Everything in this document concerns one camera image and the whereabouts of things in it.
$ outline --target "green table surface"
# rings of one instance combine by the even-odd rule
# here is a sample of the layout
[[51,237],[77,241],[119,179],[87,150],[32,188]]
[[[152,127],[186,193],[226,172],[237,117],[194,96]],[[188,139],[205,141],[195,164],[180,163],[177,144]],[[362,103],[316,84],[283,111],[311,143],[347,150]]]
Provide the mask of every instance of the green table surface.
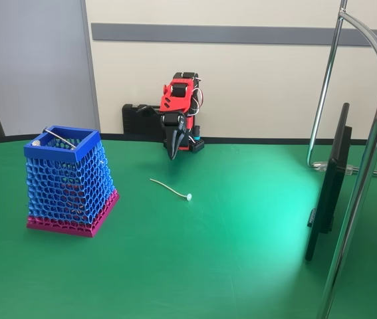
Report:
[[[121,198],[89,239],[26,228],[25,143],[0,144],[0,318],[315,318],[355,177],[306,263],[324,177],[306,145],[210,144],[170,161],[157,143],[103,141]],[[377,178],[330,317],[377,318]]]

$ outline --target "black monitor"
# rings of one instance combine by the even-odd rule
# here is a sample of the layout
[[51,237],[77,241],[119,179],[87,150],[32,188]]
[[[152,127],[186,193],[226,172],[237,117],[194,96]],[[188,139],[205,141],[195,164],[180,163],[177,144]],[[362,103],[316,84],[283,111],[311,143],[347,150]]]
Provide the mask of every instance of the black monitor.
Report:
[[330,158],[327,162],[326,175],[322,183],[318,205],[311,211],[309,217],[308,226],[311,227],[311,233],[305,255],[307,261],[313,259],[318,234],[327,234],[332,229],[334,209],[336,208],[345,176],[352,132],[352,128],[346,126],[348,111],[349,103],[343,104],[336,134],[334,135]]

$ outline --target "wire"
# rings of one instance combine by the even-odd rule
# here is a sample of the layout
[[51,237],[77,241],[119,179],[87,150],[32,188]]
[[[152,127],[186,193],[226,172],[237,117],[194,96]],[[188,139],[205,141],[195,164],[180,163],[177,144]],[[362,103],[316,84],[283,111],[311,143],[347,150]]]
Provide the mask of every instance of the wire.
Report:
[[200,92],[201,103],[199,103],[199,101],[197,101],[197,98],[193,97],[194,102],[197,104],[197,108],[190,108],[191,110],[195,110],[195,113],[194,114],[188,114],[187,116],[195,116],[200,111],[200,108],[203,105],[203,101],[204,101],[203,91],[200,88],[194,88],[193,92],[196,91],[196,90],[199,90],[199,92]]
[[194,88],[193,93],[194,93],[195,90],[199,90],[199,92],[200,92],[200,97],[201,97],[200,106],[202,106],[203,105],[203,101],[204,101],[203,91],[201,90],[201,88]]
[[175,191],[174,189],[170,188],[169,186],[163,184],[161,181],[156,181],[155,179],[152,179],[152,178],[150,178],[150,181],[153,181],[154,183],[160,184],[161,186],[166,187],[170,191],[173,191],[176,195],[181,196],[181,197],[185,197],[188,201],[191,201],[191,198],[192,198],[191,194],[182,195],[182,194],[178,193],[177,191]]

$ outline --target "table edge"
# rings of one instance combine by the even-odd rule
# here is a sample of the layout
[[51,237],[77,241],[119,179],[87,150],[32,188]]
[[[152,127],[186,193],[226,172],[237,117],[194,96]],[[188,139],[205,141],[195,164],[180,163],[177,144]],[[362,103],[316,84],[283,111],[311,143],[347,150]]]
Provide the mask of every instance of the table edge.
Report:
[[[38,134],[23,134],[0,137],[0,143],[29,141],[36,138]],[[102,140],[113,141],[131,141],[131,142],[162,142],[155,136],[135,135],[135,134],[109,134],[102,133]],[[222,137],[204,137],[202,138],[207,144],[274,144],[274,145],[308,145],[308,138],[222,138]],[[332,138],[316,139],[316,145],[332,145]],[[366,140],[351,140],[351,145],[366,145]]]

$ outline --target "honeycomb mesh basket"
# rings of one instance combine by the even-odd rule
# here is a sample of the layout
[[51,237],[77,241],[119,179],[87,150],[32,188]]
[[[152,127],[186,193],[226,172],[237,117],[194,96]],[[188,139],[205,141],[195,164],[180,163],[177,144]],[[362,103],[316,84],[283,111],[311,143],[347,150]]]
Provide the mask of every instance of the honeycomb mesh basket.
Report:
[[93,237],[119,199],[100,134],[62,126],[48,131],[54,134],[43,133],[24,147],[27,227]]

